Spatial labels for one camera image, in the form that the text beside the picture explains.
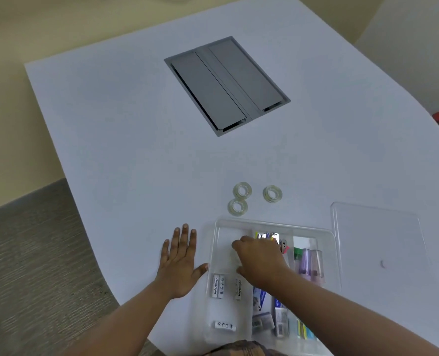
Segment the person's right hand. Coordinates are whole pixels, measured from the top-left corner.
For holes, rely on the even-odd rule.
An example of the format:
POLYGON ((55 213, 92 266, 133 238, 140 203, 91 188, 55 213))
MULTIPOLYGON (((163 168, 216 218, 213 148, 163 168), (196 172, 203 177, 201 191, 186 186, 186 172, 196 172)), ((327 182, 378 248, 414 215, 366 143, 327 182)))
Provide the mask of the person's right hand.
POLYGON ((231 246, 240 260, 239 266, 250 270, 250 278, 245 279, 271 295, 276 294, 292 274, 279 245, 272 241, 242 236, 231 246))

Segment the yellow and blue binder clips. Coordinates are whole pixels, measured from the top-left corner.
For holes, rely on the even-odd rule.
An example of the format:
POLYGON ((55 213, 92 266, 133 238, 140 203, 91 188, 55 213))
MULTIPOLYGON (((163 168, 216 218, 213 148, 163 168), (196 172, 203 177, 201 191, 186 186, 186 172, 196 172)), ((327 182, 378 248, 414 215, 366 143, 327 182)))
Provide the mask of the yellow and blue binder clips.
POLYGON ((268 232, 255 232, 255 239, 265 239, 269 241, 274 241, 277 245, 280 244, 279 234, 278 233, 268 233, 268 232))

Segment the clear plastic lid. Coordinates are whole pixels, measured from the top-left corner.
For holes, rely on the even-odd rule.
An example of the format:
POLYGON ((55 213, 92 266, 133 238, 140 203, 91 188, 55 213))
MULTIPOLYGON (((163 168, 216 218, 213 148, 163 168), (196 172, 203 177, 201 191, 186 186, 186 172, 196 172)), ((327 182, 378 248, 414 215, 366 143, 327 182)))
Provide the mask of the clear plastic lid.
POLYGON ((330 210, 344 294, 403 295, 433 279, 416 214, 341 202, 330 210))

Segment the person's left hand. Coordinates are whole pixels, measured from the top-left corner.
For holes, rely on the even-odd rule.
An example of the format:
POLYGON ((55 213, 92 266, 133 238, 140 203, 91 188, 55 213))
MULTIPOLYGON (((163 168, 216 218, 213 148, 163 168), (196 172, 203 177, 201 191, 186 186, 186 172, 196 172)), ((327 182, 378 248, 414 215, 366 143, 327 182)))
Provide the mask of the person's left hand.
POLYGON ((160 263, 155 277, 155 285, 168 299, 178 299, 186 296, 198 281, 194 280, 195 255, 197 246, 197 231, 189 228, 189 245, 185 256, 181 256, 181 230, 175 228, 169 245, 168 264, 160 263))

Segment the clear plastic organizer tray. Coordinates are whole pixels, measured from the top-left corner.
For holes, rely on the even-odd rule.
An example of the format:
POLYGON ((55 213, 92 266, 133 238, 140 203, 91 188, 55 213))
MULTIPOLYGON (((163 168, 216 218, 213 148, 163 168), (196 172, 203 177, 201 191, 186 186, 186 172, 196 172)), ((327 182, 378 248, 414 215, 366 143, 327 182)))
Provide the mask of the clear plastic organizer tray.
POLYGON ((283 255, 288 267, 298 274, 299 263, 294 262, 294 247, 300 249, 320 250, 323 255, 324 285, 334 292, 341 290, 339 275, 339 251, 335 237, 325 229, 293 226, 280 223, 252 221, 245 219, 219 219, 212 234, 210 268, 205 293, 205 306, 202 315, 202 331, 207 344, 221 346, 237 340, 257 341, 267 348, 277 350, 290 356, 331 356, 331 352, 317 338, 302 340, 297 336, 298 319, 288 310, 289 336, 277 338, 275 329, 252 335, 252 317, 264 312, 271 312, 274 318, 274 297, 266 294, 262 311, 253 312, 253 286, 236 273, 240 260, 231 244, 244 235, 254 237, 255 232, 278 233, 279 239, 286 240, 288 252, 283 255), (213 274, 226 277, 223 299, 211 297, 213 274), (235 279, 242 280, 242 298, 234 299, 235 279), (214 321, 233 323, 236 332, 220 331, 214 328, 214 321))

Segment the clear tape roll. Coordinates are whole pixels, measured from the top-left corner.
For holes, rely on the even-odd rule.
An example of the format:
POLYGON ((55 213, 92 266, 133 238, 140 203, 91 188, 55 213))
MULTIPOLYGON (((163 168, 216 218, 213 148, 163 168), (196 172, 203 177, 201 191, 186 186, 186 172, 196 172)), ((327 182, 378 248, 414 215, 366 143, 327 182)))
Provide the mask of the clear tape roll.
POLYGON ((263 189, 263 197, 269 203, 277 203, 282 197, 282 190, 275 185, 268 185, 263 189))
POLYGON ((241 198, 234 198, 228 202, 228 212, 234 217, 241 217, 248 211, 246 200, 241 198))
POLYGON ((247 182, 239 182, 234 186, 233 194, 237 199, 246 200, 252 195, 252 187, 247 182))

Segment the person's left forearm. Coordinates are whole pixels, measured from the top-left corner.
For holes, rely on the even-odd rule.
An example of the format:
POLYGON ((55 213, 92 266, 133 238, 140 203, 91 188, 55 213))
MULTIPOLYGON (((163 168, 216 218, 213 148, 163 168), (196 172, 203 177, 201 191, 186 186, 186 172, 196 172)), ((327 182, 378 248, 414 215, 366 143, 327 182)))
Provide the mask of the person's left forearm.
POLYGON ((188 283, 153 281, 88 330, 62 356, 138 356, 168 303, 191 289, 188 283))

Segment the blue and grey staple box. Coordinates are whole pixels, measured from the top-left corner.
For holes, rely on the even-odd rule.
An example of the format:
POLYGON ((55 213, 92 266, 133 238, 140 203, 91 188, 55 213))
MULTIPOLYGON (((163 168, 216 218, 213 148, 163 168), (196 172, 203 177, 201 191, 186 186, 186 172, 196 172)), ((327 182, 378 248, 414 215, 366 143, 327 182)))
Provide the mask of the blue and grey staple box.
POLYGON ((275 335, 277 338, 289 336, 288 309, 277 298, 274 299, 275 335))

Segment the coloured sticky flags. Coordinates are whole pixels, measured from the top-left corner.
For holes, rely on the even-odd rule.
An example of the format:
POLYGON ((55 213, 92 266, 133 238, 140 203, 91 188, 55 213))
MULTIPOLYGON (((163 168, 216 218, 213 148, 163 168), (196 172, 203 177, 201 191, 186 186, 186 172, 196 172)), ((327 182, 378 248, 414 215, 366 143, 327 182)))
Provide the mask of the coloured sticky flags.
POLYGON ((314 340, 317 338, 314 333, 299 319, 296 320, 297 336, 302 340, 314 340))

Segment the person's right forearm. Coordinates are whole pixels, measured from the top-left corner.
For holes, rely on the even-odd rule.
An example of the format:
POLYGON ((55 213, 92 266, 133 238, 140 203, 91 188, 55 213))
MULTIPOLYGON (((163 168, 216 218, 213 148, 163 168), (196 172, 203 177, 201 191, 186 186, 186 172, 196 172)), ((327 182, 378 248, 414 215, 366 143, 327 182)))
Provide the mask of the person's right forearm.
POLYGON ((254 285, 290 309, 334 356, 439 356, 424 338, 290 270, 254 285))

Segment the purple correction tape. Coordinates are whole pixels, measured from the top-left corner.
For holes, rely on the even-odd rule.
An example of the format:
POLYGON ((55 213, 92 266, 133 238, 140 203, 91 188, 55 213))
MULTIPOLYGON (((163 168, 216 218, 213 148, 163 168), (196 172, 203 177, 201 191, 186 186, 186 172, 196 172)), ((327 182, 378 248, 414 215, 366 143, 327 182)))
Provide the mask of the purple correction tape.
POLYGON ((312 275, 312 251, 309 249, 302 249, 300 263, 298 267, 298 274, 305 280, 311 281, 312 275))

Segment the person's patterned clothing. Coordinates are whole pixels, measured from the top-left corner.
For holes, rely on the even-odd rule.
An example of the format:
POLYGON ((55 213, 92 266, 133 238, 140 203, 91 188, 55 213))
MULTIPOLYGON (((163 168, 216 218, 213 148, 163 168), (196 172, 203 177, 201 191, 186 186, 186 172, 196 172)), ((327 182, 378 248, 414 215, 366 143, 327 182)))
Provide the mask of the person's patterned clothing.
POLYGON ((201 356, 288 356, 257 341, 239 340, 216 347, 201 356))

